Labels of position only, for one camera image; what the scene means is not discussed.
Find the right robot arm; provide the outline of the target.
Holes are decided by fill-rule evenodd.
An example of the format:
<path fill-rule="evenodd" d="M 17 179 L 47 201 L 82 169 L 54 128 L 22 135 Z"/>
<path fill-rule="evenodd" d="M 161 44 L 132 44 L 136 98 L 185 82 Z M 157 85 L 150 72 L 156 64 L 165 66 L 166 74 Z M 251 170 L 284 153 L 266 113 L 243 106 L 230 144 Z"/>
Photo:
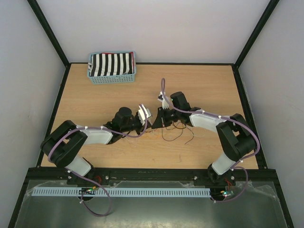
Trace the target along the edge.
<path fill-rule="evenodd" d="M 220 184 L 228 171 L 248 157 L 251 151 L 259 151 L 260 143 L 240 114 L 220 116 L 192 108 L 182 92 L 166 97 L 160 92 L 157 117 L 153 129 L 166 128 L 176 122 L 184 126 L 199 127 L 218 134 L 223 153 L 208 167 L 208 180 L 211 184 Z"/>

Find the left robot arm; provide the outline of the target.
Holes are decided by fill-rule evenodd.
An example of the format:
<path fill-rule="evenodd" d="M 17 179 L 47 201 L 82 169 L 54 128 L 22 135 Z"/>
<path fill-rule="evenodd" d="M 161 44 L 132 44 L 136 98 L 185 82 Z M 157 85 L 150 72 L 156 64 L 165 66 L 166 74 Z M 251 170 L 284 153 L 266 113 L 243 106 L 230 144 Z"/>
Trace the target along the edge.
<path fill-rule="evenodd" d="M 97 127 L 80 126 L 66 120 L 42 142 L 40 148 L 49 162 L 77 173 L 80 181 L 89 184 L 93 182 L 95 172 L 91 170 L 90 162 L 78 156 L 80 149 L 84 145 L 110 145 L 125 137 L 140 137 L 151 127 L 151 116 L 150 110 L 141 104 L 135 115 L 130 108 L 121 107 L 111 121 Z"/>

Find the light blue plastic basket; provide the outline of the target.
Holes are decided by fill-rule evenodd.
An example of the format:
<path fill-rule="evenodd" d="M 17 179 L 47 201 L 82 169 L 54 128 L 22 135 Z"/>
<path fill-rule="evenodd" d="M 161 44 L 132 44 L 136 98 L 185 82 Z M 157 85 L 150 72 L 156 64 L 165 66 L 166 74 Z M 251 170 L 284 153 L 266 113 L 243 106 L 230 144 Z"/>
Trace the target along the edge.
<path fill-rule="evenodd" d="M 118 52 L 131 52 L 131 51 L 112 51 L 112 52 L 118 53 Z M 93 84 L 96 84 L 96 85 L 134 82 L 135 74 L 136 74 L 136 66 L 135 66 L 135 73 L 131 74 L 131 75 L 88 77 L 88 71 L 87 71 L 87 77 L 90 79 L 90 81 Z"/>

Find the black white striped cloth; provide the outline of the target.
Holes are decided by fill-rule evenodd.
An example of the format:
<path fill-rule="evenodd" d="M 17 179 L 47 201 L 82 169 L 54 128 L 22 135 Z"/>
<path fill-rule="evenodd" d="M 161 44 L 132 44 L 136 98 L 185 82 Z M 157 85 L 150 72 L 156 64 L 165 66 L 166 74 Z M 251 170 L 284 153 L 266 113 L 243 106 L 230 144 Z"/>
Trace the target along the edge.
<path fill-rule="evenodd" d="M 92 53 L 88 62 L 88 77 L 121 76 L 135 73 L 134 52 Z"/>

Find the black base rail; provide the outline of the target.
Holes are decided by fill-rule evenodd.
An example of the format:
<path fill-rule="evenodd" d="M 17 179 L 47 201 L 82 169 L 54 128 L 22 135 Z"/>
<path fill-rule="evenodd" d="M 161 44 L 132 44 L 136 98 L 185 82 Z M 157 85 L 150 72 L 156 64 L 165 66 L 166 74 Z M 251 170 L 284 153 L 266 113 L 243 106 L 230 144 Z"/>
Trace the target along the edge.
<path fill-rule="evenodd" d="M 234 174 L 227 174 L 216 178 L 207 169 L 120 169 L 120 168 L 93 168 L 86 176 L 103 186 L 120 181 L 177 181 L 182 183 L 193 182 L 195 186 L 211 188 L 235 185 Z M 79 187 L 93 186 L 94 184 L 62 168 L 40 167 L 30 168 L 26 175 L 26 181 L 49 180 L 67 181 L 69 185 Z"/>

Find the black enclosure frame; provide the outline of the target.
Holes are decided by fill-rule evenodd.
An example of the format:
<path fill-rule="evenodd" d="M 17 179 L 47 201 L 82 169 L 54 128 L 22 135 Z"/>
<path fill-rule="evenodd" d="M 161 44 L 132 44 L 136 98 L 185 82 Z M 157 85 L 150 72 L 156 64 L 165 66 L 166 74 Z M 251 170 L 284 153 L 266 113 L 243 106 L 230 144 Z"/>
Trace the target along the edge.
<path fill-rule="evenodd" d="M 44 29 L 47 37 L 49 38 L 50 42 L 52 43 L 53 47 L 55 48 L 55 51 L 57 52 L 58 56 L 62 60 L 64 66 L 65 66 L 65 72 L 60 84 L 59 92 L 57 94 L 56 102 L 51 114 L 51 118 L 48 124 L 47 128 L 47 134 L 50 133 L 51 126 L 54 123 L 55 115 L 57 113 L 58 107 L 59 107 L 59 102 L 61 100 L 61 96 L 64 91 L 64 87 L 67 81 L 68 73 L 71 68 L 72 63 L 68 61 L 66 55 L 64 54 L 64 51 L 62 47 L 60 46 L 51 26 L 49 25 L 41 7 L 39 6 L 38 2 L 36 0 L 30 0 L 28 1 L 32 11 L 34 12 L 35 16 L 37 17 L 38 21 L 40 22 L 42 28 Z M 232 67 L 233 75 L 235 78 L 235 82 L 237 85 L 237 90 L 239 93 L 240 101 L 242 104 L 242 108 L 245 114 L 245 119 L 247 123 L 249 124 L 249 127 L 256 133 L 256 125 L 255 121 L 252 115 L 252 110 L 249 105 L 247 93 L 245 91 L 243 81 L 241 79 L 240 73 L 239 73 L 239 67 L 243 63 L 245 57 L 247 56 L 248 52 L 250 51 L 251 47 L 253 46 L 254 42 L 256 41 L 258 35 L 262 31 L 263 27 L 265 26 L 266 22 L 270 18 L 271 14 L 273 13 L 274 9 L 276 8 L 278 4 L 278 1 L 276 0 L 270 0 L 269 3 L 267 4 L 262 16 L 260 17 L 258 23 L 256 24 L 253 32 L 251 33 L 248 41 L 246 42 L 243 50 L 241 51 L 239 57 L 237 58 L 235 63 L 231 63 L 230 66 Z M 280 200 L 280 205 L 281 209 L 283 210 L 284 214 L 284 221 L 286 222 L 287 227 L 292 228 L 293 222 L 287 207 L 287 203 L 284 198 L 284 194 L 277 176 L 277 173 L 274 169 L 269 169 L 266 164 L 266 159 L 264 156 L 263 150 L 259 150 L 259 153 L 256 155 L 256 161 L 258 164 L 258 169 L 257 170 L 249 170 L 250 176 L 254 177 L 260 181 L 271 181 L 275 185 L 275 190 L 278 194 L 278 198 Z M 22 185 L 19 197 L 17 199 L 16 206 L 14 208 L 14 211 L 12 213 L 10 222 L 9 222 L 9 227 L 13 228 L 16 226 L 17 223 L 17 218 L 20 214 L 21 210 L 21 204 L 23 202 L 24 196 L 25 196 L 25 190 L 26 187 L 28 186 L 29 180 L 35 179 L 37 177 L 49 177 L 51 180 L 58 180 L 63 173 L 62 169 L 58 168 L 41 168 L 39 165 L 42 163 L 42 155 L 40 154 L 38 157 L 37 165 L 34 168 L 30 168 L 26 178 L 24 180 L 24 183 Z"/>

